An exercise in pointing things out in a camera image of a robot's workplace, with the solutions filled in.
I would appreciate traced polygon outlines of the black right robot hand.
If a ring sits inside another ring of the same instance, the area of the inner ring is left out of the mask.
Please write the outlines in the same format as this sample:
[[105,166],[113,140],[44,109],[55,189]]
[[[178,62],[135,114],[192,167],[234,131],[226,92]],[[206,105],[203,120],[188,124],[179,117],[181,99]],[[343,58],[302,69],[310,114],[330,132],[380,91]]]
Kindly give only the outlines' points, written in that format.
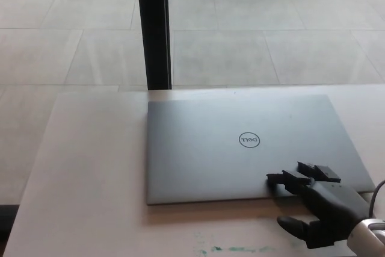
[[271,190],[284,185],[317,218],[306,223],[293,217],[277,217],[278,224],[303,240],[308,249],[347,240],[352,230],[369,218],[368,202],[355,189],[342,184],[341,178],[327,166],[299,162],[296,171],[284,170],[266,177]]

